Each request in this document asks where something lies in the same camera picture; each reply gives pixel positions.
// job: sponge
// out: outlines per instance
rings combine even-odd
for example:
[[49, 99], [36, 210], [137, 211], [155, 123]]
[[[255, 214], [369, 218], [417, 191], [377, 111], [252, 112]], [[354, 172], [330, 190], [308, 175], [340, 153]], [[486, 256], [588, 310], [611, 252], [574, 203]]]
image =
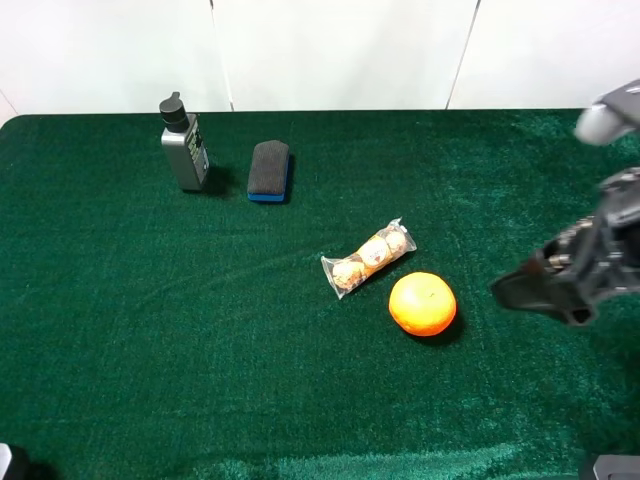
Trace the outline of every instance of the sponge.
[[247, 196], [254, 202], [283, 202], [289, 170], [289, 145], [270, 140], [256, 145]]

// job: green felt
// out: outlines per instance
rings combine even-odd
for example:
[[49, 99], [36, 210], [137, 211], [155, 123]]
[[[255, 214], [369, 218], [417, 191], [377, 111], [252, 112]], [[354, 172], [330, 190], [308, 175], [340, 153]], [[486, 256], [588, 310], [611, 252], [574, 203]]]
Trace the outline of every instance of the green felt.
[[[640, 158], [577, 111], [205, 114], [185, 194], [158, 115], [0, 130], [0, 441], [55, 479], [526, 479], [640, 453], [639, 297], [574, 329], [488, 291]], [[290, 201], [246, 198], [256, 143]], [[396, 217], [418, 245], [338, 300], [320, 257]], [[387, 301], [443, 276], [460, 314], [417, 339]]]

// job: bottle label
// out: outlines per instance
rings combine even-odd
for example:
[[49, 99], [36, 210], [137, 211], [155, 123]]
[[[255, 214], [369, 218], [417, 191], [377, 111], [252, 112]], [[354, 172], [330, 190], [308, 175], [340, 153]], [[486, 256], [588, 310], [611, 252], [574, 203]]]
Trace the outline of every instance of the bottle label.
[[197, 120], [194, 122], [187, 144], [189, 153], [191, 154], [191, 161], [193, 161], [193, 166], [198, 175], [198, 181], [202, 183], [207, 176], [207, 170], [209, 170], [209, 157], [204, 147], [204, 142], [202, 141], [202, 135], [200, 135], [200, 130], [198, 129]]

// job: white wall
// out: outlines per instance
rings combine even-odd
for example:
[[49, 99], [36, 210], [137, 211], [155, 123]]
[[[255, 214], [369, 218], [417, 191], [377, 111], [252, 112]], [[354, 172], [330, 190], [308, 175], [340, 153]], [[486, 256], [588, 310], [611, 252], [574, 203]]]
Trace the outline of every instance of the white wall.
[[236, 110], [445, 108], [476, 0], [215, 0]]
[[229, 110], [207, 0], [0, 0], [0, 89], [24, 113]]
[[213, 1], [0, 0], [0, 118], [584, 107], [640, 77], [640, 0]]
[[585, 107], [640, 77], [638, 0], [482, 0], [451, 108]]

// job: plastic bag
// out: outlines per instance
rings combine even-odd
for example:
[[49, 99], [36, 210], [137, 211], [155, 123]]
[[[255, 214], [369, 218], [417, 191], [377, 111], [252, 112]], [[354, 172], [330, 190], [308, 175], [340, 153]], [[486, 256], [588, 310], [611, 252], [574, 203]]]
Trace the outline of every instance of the plastic bag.
[[389, 222], [371, 237], [357, 252], [345, 258], [322, 257], [322, 268], [338, 298], [362, 284], [367, 278], [407, 252], [416, 250], [416, 244], [400, 225], [401, 218]]

